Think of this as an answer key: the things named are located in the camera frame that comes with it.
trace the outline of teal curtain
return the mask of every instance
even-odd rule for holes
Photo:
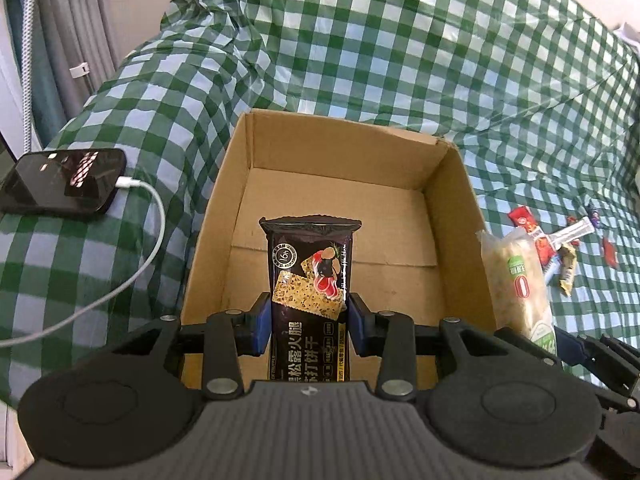
[[[18,68],[22,59],[22,0],[5,0]],[[40,9],[36,3],[33,17],[32,100],[34,126],[40,142],[46,146],[71,118],[67,117],[56,86],[50,53],[47,51]]]

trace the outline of cracker package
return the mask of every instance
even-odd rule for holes
[[[498,328],[509,326],[556,354],[556,332],[538,252],[522,227],[504,238],[479,233]]]
[[[348,380],[346,298],[361,225],[320,215],[260,220],[269,254],[270,379]]]

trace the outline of ribbed gray panel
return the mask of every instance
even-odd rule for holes
[[[407,404],[374,397],[364,383],[256,383],[207,405],[191,432],[150,460],[75,470],[41,460],[23,480],[595,479],[577,463],[539,472],[499,470],[444,447]]]

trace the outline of metal screw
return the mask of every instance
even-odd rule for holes
[[[318,389],[314,386],[306,386],[305,388],[300,388],[300,392],[307,397],[313,397],[318,393]]]
[[[238,389],[238,383],[227,377],[212,379],[207,383],[207,390],[212,394],[228,395]]]
[[[389,379],[382,383],[382,391],[394,397],[404,397],[414,390],[411,383],[402,379]]]

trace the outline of green label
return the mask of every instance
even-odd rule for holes
[[[558,351],[556,350],[556,336],[554,333],[548,333],[543,335],[541,338],[536,339],[534,343],[541,348],[545,349],[550,354],[556,355]]]
[[[524,270],[524,259],[522,256],[512,256],[509,258],[508,265],[509,272],[514,278],[526,274]]]

